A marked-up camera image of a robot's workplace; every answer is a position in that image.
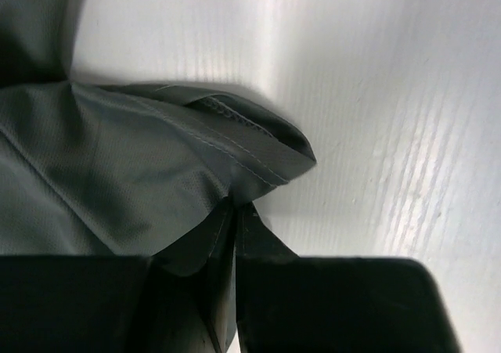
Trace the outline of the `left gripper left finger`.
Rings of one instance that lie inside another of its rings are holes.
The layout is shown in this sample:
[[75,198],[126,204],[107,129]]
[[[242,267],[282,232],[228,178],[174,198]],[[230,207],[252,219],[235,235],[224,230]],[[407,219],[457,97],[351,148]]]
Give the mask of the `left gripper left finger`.
[[1,259],[4,352],[223,352],[234,207],[147,256]]

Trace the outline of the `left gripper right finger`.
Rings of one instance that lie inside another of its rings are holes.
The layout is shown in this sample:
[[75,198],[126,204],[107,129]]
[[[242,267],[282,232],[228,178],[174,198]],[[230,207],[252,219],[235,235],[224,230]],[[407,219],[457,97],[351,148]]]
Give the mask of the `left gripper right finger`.
[[252,204],[236,220],[244,352],[458,352],[438,287],[408,258],[301,257]]

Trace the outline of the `grey t shirt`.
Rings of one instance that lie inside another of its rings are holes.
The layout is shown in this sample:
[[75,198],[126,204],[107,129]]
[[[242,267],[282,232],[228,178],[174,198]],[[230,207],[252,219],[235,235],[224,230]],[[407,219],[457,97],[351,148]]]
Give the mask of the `grey t shirt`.
[[240,96],[69,79],[80,3],[1,0],[2,254],[152,255],[315,166],[299,130]]

